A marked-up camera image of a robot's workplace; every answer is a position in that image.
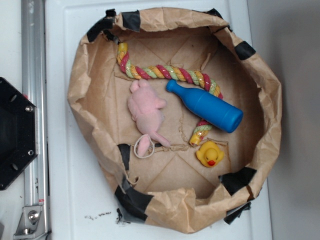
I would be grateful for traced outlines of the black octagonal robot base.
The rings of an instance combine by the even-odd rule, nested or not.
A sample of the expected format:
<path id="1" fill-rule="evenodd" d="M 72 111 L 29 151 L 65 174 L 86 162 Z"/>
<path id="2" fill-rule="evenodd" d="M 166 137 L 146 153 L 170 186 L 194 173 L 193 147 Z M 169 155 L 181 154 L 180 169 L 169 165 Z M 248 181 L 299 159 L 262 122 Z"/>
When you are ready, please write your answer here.
<path id="1" fill-rule="evenodd" d="M 38 155 L 37 107 L 0 78 L 0 189 L 6 190 Z"/>

